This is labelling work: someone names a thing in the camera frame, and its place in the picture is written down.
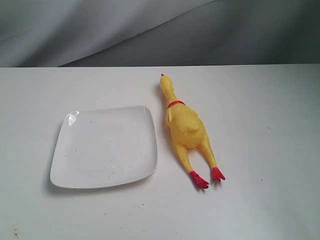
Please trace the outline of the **yellow rubber chicken toy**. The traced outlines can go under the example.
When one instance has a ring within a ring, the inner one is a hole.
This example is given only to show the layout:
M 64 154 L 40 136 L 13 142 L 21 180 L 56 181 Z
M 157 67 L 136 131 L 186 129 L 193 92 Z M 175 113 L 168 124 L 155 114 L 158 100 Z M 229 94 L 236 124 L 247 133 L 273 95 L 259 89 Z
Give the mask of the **yellow rubber chicken toy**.
M 194 148 L 198 148 L 205 157 L 211 170 L 212 181 L 220 183 L 225 180 L 198 113 L 176 97 L 172 79 L 164 74 L 160 77 L 160 88 L 167 101 L 165 122 L 170 130 L 173 150 L 193 183 L 201 190 L 209 188 L 209 182 L 200 177 L 190 163 L 188 150 Z

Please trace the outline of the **white square plate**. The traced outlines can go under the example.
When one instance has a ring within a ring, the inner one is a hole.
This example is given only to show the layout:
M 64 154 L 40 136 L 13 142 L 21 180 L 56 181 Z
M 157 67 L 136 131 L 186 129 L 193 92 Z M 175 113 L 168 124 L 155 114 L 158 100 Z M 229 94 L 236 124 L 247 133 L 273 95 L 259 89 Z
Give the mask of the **white square plate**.
M 66 189 L 110 188 L 143 180 L 157 165 L 146 106 L 74 111 L 61 124 L 49 178 Z

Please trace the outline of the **grey backdrop cloth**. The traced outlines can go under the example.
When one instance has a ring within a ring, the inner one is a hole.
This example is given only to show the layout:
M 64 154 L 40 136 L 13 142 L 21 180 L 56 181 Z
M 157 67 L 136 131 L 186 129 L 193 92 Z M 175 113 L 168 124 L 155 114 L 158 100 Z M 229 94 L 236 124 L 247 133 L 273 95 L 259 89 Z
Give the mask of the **grey backdrop cloth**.
M 2 67 L 309 64 L 317 0 L 3 0 Z

